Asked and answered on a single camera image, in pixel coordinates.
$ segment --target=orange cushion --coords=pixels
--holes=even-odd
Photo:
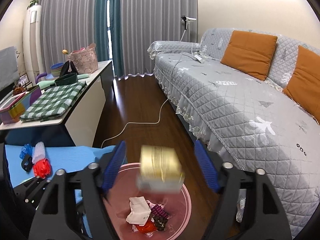
[[[320,122],[320,56],[299,46],[296,68],[283,93]]]
[[[221,63],[265,81],[278,37],[233,31]]]

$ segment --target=beige wall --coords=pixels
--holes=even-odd
[[[198,41],[219,27],[283,34],[320,48],[320,22],[307,0],[198,0]]]
[[[13,0],[0,22],[0,49],[16,46],[18,57],[18,70],[20,74],[26,72],[23,57],[23,22],[27,7],[32,0]]]

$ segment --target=crumpled blue plastic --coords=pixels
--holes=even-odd
[[[30,144],[25,144],[20,152],[20,159],[24,159],[24,157],[26,156],[26,154],[29,154],[30,156],[32,156],[32,146]]]

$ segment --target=potted plant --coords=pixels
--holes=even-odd
[[[31,8],[34,5],[38,5],[38,4],[39,4],[39,0],[32,0],[27,9]]]

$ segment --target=sofa seat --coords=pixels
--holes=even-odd
[[[266,171],[296,236],[319,204],[320,126],[266,82],[204,60],[158,54],[155,77],[194,135],[219,140],[241,169]]]

